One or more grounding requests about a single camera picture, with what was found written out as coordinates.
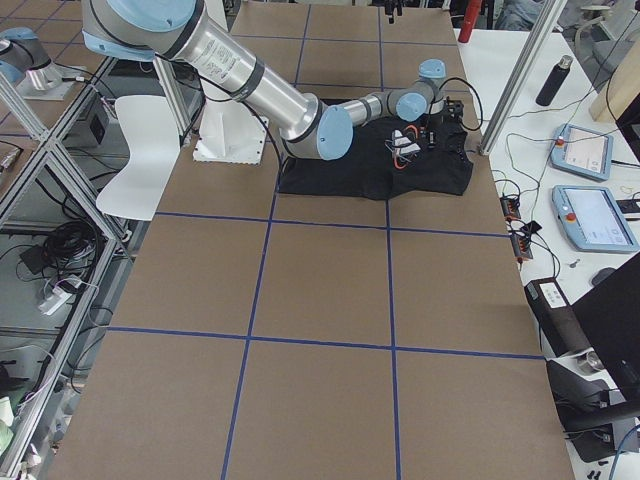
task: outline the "blue joint cap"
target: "blue joint cap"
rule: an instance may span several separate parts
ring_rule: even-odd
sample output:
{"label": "blue joint cap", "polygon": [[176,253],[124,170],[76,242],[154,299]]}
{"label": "blue joint cap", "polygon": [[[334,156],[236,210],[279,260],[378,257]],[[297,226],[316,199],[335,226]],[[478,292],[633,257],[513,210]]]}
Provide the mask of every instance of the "blue joint cap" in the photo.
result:
{"label": "blue joint cap", "polygon": [[184,26],[196,9],[196,0],[107,0],[131,25],[148,32],[171,32]]}
{"label": "blue joint cap", "polygon": [[130,48],[111,42],[103,38],[98,38],[90,33],[82,31],[84,35],[84,44],[92,52],[106,55],[108,57],[119,58],[120,60],[133,60],[135,62],[153,62],[155,52],[153,50],[142,50],[139,48]]}
{"label": "blue joint cap", "polygon": [[6,38],[7,40],[36,40],[38,36],[30,28],[16,27],[1,32],[0,38]]}
{"label": "blue joint cap", "polygon": [[420,115],[427,111],[427,101],[419,93],[405,93],[396,104],[398,116],[407,121],[413,122],[420,118]]}
{"label": "blue joint cap", "polygon": [[20,70],[7,62],[0,62],[0,73],[9,80],[9,83],[16,83],[24,76]]}
{"label": "blue joint cap", "polygon": [[420,75],[421,78],[446,78],[447,67],[445,67],[442,60],[432,58],[431,60],[426,60],[420,64],[420,68],[418,68],[418,75]]}
{"label": "blue joint cap", "polygon": [[327,108],[318,124],[316,145],[323,160],[342,157],[353,140],[353,122],[349,113],[339,105]]}

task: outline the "white desk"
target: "white desk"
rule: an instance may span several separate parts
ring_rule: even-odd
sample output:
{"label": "white desk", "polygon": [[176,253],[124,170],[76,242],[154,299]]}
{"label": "white desk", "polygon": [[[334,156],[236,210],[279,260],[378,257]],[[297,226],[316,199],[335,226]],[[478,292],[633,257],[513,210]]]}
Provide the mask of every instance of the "white desk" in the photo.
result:
{"label": "white desk", "polygon": [[[527,35],[528,33],[526,32],[476,30],[473,32],[471,41],[468,44],[460,44],[460,52],[467,78],[480,95],[484,107],[485,120],[491,118],[494,112],[518,55],[524,46]],[[545,108],[561,108],[571,102],[580,100],[587,94],[591,88],[591,83],[580,65],[574,62],[569,76],[551,105],[549,107],[540,107],[535,103],[534,99],[547,75],[562,55],[573,56],[573,53],[562,35],[553,34],[547,40],[543,52],[527,79],[511,115],[544,110]],[[596,93],[592,92],[579,106],[575,104],[559,112],[543,112],[510,119],[490,154],[492,168],[504,172],[507,178],[518,183],[522,190],[534,188],[535,184],[532,180],[514,171],[511,167],[505,148],[507,135],[509,133],[519,133],[533,139],[552,138],[555,130],[570,119],[573,124],[603,133],[614,130],[616,128],[614,124],[596,123],[591,119],[588,109],[595,97]],[[613,158],[637,164],[638,162],[622,134],[616,131],[612,135],[614,137]],[[534,178],[540,178],[545,169],[551,143],[531,142],[518,137],[510,137],[509,145],[516,167]],[[494,176],[496,179],[502,178],[502,175],[497,172],[494,173]],[[564,236],[552,209],[551,188],[558,184],[596,185],[598,183],[556,170],[548,165],[541,180],[540,194],[535,209],[533,209],[535,194],[527,193],[521,198],[520,210],[525,221],[533,218],[542,225],[543,229],[540,234],[548,242],[551,250],[558,256],[562,265],[558,282],[568,299],[573,303],[591,289],[589,281],[600,269],[604,267],[619,267],[631,258],[631,255],[585,253],[574,249]],[[499,191],[502,191],[503,185],[504,183],[497,185]],[[616,199],[630,198],[631,193],[640,191],[640,169],[613,165],[611,178],[604,182],[603,185],[611,190]],[[506,191],[514,193],[515,189],[507,185]],[[640,225],[638,223],[640,222],[631,222],[630,226],[636,237],[640,238]],[[532,279],[548,277],[552,274],[552,259],[549,253],[534,245],[533,255],[534,259],[532,261],[523,264],[521,272],[523,285]],[[572,268],[570,265],[574,264],[576,260],[580,261]],[[563,364],[568,365],[570,363],[570,359],[563,360]],[[610,377],[607,378],[607,381],[612,384]],[[585,464],[580,460],[570,442],[567,442],[567,448],[576,479],[586,478],[591,470],[602,470],[601,480],[608,478],[611,464],[604,467],[598,466],[596,462]],[[616,468],[615,480],[637,478],[640,478],[640,454],[623,455]]]}

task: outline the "white chair seat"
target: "white chair seat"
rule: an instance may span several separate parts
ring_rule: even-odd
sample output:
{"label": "white chair seat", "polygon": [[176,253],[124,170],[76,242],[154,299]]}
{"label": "white chair seat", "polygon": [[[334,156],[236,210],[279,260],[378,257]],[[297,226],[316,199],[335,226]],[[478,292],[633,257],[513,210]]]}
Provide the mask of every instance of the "white chair seat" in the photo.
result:
{"label": "white chair seat", "polygon": [[180,154],[178,127],[164,97],[120,97],[115,107],[130,158],[100,192],[96,205],[108,215],[148,221]]}

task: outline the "black bottle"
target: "black bottle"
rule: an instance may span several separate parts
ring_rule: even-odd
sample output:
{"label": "black bottle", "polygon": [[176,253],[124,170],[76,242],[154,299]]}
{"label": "black bottle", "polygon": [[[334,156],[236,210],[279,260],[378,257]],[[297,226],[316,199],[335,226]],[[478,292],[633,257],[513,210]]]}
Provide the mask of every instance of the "black bottle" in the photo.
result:
{"label": "black bottle", "polygon": [[547,81],[544,82],[542,90],[540,90],[540,93],[536,98],[536,103],[538,105],[548,107],[551,104],[553,97],[556,96],[556,93],[558,93],[558,90],[560,89],[560,85],[562,85],[564,79],[569,75],[571,62],[573,62],[572,57],[569,55],[563,55],[558,64],[551,69],[551,73],[547,77]]}

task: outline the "blue cable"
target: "blue cable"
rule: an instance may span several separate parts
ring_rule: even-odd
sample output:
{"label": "blue cable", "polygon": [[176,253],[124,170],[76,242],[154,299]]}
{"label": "blue cable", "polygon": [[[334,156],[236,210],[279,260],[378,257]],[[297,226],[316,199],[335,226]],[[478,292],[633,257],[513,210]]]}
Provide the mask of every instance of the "blue cable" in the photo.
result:
{"label": "blue cable", "polygon": [[636,425],[635,427],[633,427],[624,436],[624,438],[622,439],[622,442],[620,442],[620,445],[618,445],[618,449],[616,450],[616,456],[613,459],[613,465],[611,465],[611,472],[609,472],[609,480],[613,480],[613,475],[616,472],[616,465],[618,464],[618,459],[620,458],[620,454],[622,453],[622,447],[624,446],[624,443],[627,441],[627,439],[631,436],[632,433],[635,433],[638,430],[640,430],[640,425]]}

